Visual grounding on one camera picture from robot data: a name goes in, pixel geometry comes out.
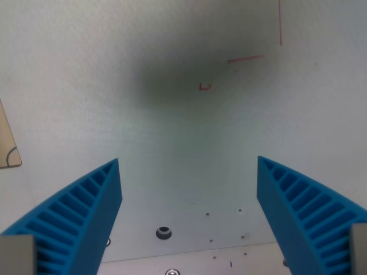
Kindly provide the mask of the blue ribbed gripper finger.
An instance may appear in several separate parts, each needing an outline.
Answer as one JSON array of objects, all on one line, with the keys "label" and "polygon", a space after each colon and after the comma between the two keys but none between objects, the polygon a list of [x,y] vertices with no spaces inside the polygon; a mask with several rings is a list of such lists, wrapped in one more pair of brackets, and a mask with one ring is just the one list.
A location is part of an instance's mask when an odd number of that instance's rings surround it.
[{"label": "blue ribbed gripper finger", "polygon": [[351,274],[350,228],[366,222],[366,209],[263,156],[257,199],[291,274]]},{"label": "blue ribbed gripper finger", "polygon": [[37,274],[96,274],[122,202],[113,159],[40,203],[1,235],[32,235]]}]

